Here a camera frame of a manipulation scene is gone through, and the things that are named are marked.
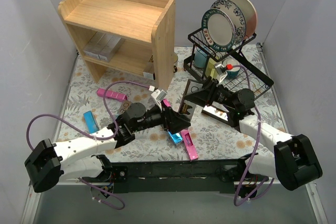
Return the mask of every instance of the box on shelf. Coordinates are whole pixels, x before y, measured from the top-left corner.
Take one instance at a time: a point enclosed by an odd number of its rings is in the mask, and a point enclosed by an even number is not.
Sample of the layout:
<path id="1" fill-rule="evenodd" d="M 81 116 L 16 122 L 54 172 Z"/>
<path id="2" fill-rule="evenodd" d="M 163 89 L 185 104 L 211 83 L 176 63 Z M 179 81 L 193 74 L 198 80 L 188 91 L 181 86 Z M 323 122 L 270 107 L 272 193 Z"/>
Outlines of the box on shelf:
<path id="1" fill-rule="evenodd" d="M 143 77 L 153 55 L 155 85 L 167 89 L 174 75 L 175 7 L 175 0 L 62 0 L 58 13 L 96 83 L 107 68 Z M 96 31 L 125 39 L 109 62 L 83 51 Z"/>
<path id="2" fill-rule="evenodd" d="M 97 55 L 99 60 L 100 60 L 99 53 L 103 50 L 104 46 L 106 46 L 106 44 L 110 41 L 112 36 L 113 35 L 110 35 L 110 34 L 104 34 L 104 36 L 101 37 L 101 39 L 98 41 L 98 43 L 92 49 L 91 53 L 94 54 L 94 55 Z"/>
<path id="3" fill-rule="evenodd" d="M 147 79 L 155 80 L 153 56 L 143 70 L 143 76 Z"/>
<path id="4" fill-rule="evenodd" d="M 93 57 L 99 60 L 98 54 L 93 54 L 92 51 L 100 39 L 104 36 L 104 33 L 97 32 L 84 47 L 83 51 L 89 57 Z"/>
<path id="5" fill-rule="evenodd" d="M 99 53 L 100 60 L 110 62 L 113 55 L 118 51 L 121 45 L 124 43 L 125 39 L 118 36 L 112 36 L 109 42 L 104 46 L 104 48 Z"/>

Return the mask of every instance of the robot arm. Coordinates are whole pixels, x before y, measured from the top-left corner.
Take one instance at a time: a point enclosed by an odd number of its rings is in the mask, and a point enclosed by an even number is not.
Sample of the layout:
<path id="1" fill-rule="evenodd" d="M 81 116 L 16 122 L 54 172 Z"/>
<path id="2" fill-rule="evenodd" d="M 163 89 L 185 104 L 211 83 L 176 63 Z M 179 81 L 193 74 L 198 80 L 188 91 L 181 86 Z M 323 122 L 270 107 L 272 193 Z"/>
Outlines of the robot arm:
<path id="1" fill-rule="evenodd" d="M 204 83 L 189 80 L 179 113 L 191 120 L 196 106 L 203 106 L 205 113 L 212 114 L 223 123 L 256 139 L 258 119 L 251 111 L 255 107 L 254 94 L 249 89 L 231 92 L 224 88 L 220 83 L 226 77 L 227 67 L 230 66 L 224 67 L 220 63 L 215 65 L 217 80 L 208 78 Z M 225 110 L 213 107 L 213 103 L 223 105 Z M 251 174 L 276 178 L 288 190 L 294 190 L 322 176 L 321 166 L 306 136 L 292 136 L 267 123 L 261 123 L 260 143 L 273 152 L 274 156 L 256 155 L 248 170 Z M 249 155 L 241 158 L 245 167 L 249 159 Z M 238 173 L 242 174 L 244 169 L 237 168 Z"/>
<path id="2" fill-rule="evenodd" d="M 150 110 L 141 103 L 133 103 L 128 110 L 119 115 L 116 122 L 118 134 L 109 140 L 95 140 L 80 137 L 74 140 L 51 143 L 49 139 L 41 141 L 32 151 L 25 166 L 34 191 L 41 193 L 54 187 L 59 181 L 78 177 L 97 178 L 105 181 L 113 175 L 113 181 L 124 179 L 126 170 L 112 167 L 100 152 L 129 144 L 135 139 L 134 133 L 161 125 L 166 131 L 175 134 L 190 126 L 190 120 L 178 115 L 164 101 L 158 102 Z M 111 136 L 115 125 L 92 134 L 94 137 Z"/>

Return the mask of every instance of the plate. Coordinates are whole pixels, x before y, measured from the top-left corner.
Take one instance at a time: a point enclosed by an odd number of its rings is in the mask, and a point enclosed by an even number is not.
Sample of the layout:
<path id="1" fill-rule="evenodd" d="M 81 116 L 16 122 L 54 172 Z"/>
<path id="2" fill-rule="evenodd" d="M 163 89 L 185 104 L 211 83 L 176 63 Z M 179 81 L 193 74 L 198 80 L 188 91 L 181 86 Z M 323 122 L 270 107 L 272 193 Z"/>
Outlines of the plate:
<path id="1" fill-rule="evenodd" d="M 234 45 L 234 25 L 227 14 L 219 9 L 205 12 L 202 18 L 202 30 L 206 41 L 216 51 L 226 52 Z"/>
<path id="2" fill-rule="evenodd" d="M 246 21 L 245 39 L 251 37 L 256 31 L 258 24 L 258 14 L 250 0 L 230 0 L 242 11 Z"/>
<path id="3" fill-rule="evenodd" d="M 220 9 L 227 14 L 234 25 L 235 45 L 243 41 L 246 32 L 246 23 L 239 7 L 230 0 L 217 0 L 211 8 Z"/>

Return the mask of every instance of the yellow object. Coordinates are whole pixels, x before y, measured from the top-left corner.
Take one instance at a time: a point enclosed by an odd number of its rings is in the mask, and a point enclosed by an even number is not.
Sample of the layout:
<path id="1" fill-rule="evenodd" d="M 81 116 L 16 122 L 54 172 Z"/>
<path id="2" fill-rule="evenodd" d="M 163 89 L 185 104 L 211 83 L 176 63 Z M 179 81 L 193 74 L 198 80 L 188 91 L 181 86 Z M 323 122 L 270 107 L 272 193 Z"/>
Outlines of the yellow object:
<path id="1" fill-rule="evenodd" d="M 153 56 L 156 87 L 173 78 L 175 0 L 62 0 L 58 13 L 98 82 L 107 68 L 143 77 Z M 88 57 L 83 49 L 96 32 L 125 39 L 109 62 Z"/>
<path id="2" fill-rule="evenodd" d="M 209 59 L 209 62 L 208 62 L 208 65 L 206 66 L 206 70 L 205 70 L 205 76 L 206 77 L 209 77 L 209 76 L 211 76 L 212 78 L 216 78 L 217 77 L 217 71 L 216 71 L 216 69 L 215 69 L 215 64 L 216 64 L 217 62 L 216 61 L 214 61 L 213 59 Z"/>

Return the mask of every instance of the cup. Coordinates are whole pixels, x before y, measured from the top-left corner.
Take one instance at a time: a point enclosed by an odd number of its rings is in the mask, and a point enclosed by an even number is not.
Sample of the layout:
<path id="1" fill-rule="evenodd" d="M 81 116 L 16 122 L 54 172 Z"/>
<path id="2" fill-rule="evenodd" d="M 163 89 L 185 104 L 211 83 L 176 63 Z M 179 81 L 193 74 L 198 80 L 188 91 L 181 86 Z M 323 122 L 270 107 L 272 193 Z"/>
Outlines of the cup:
<path id="1" fill-rule="evenodd" d="M 198 68 L 205 68 L 207 54 L 200 50 L 199 48 L 196 49 L 195 58 L 194 58 L 194 65 Z"/>
<path id="2" fill-rule="evenodd" d="M 209 59 L 208 65 L 206 66 L 206 70 L 205 70 L 205 76 L 206 77 L 211 76 L 214 79 L 217 77 L 218 73 L 217 73 L 217 71 L 215 69 L 215 66 L 214 66 L 216 63 L 217 62 L 214 61 L 212 58 Z"/>
<path id="3" fill-rule="evenodd" d="M 235 66 L 235 65 L 240 65 L 239 61 L 238 60 L 235 60 L 235 59 L 226 59 L 223 61 L 223 65 L 228 65 L 228 64 L 231 64 L 232 66 Z M 234 79 L 238 76 L 239 74 L 239 71 L 240 71 L 240 67 L 235 67 L 231 70 L 226 70 L 227 72 L 227 78 L 229 79 Z"/>

